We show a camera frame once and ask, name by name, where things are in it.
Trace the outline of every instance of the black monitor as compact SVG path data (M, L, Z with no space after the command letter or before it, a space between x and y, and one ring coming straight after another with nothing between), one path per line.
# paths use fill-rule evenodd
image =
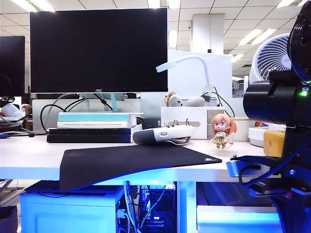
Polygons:
M31 92L165 92L167 25L167 8L30 12Z
M25 93L25 37L0 36L0 97Z

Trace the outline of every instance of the fan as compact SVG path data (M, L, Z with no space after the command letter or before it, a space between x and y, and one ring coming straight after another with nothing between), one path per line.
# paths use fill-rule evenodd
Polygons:
M289 33L265 41L256 51L249 75L249 83L268 80L271 70L289 70L292 63L287 53Z
M236 80L232 77L232 97L244 96L244 79Z

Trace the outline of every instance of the stack of books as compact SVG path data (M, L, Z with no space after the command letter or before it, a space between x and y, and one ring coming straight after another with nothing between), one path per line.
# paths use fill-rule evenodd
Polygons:
M59 113L57 129L49 129L50 143L132 143L141 130L130 113Z

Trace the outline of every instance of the yellow container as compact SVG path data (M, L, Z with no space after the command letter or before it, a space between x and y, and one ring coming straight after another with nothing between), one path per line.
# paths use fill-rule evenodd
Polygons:
M282 157L285 131L267 130L263 134L263 152L268 156Z

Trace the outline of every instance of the orange hair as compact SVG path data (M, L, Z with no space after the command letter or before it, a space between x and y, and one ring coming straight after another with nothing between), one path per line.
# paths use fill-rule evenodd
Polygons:
M222 121L225 122L226 126L230 125L230 129L226 129L225 133L231 134L232 132L236 133L238 131L237 125L235 124L234 120L227 114L220 113L215 115L211 122L214 134L217 133L217 130L215 130L215 123L217 122L217 124L220 124Z

